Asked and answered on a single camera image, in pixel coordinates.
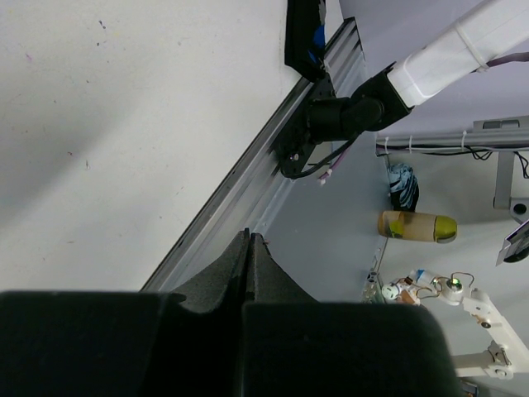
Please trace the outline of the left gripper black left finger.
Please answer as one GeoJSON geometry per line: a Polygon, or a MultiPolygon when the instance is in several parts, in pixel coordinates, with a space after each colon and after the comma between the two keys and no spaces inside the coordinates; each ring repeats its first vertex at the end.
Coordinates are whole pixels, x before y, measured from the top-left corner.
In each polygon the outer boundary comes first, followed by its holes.
{"type": "Polygon", "coordinates": [[[168,293],[2,293],[2,395],[232,395],[249,247],[168,293]]]}

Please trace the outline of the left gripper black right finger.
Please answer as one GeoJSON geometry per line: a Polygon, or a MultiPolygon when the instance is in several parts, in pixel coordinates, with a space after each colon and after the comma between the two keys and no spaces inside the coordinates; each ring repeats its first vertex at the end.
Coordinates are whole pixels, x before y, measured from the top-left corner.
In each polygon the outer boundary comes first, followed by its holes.
{"type": "Polygon", "coordinates": [[[250,239],[242,309],[244,396],[456,396],[446,340],[425,309],[320,303],[250,239]]]}

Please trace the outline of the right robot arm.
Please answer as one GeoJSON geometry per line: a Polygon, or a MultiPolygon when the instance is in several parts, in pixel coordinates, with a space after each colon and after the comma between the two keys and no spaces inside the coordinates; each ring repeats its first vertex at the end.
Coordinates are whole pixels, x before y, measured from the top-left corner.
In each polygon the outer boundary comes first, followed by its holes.
{"type": "Polygon", "coordinates": [[[526,1],[482,1],[350,97],[312,101],[307,108],[309,140],[354,141],[363,132],[381,131],[466,75],[489,69],[527,38],[526,1]]]}

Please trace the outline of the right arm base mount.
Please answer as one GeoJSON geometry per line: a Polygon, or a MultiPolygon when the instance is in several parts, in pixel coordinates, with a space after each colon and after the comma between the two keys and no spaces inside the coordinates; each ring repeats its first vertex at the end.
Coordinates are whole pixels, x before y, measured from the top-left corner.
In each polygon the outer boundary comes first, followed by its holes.
{"type": "Polygon", "coordinates": [[[312,84],[301,102],[294,107],[293,113],[280,128],[272,149],[283,177],[291,179],[300,174],[312,155],[316,145],[311,141],[307,112],[315,100],[333,98],[334,87],[331,76],[326,73],[324,79],[312,84]]]}

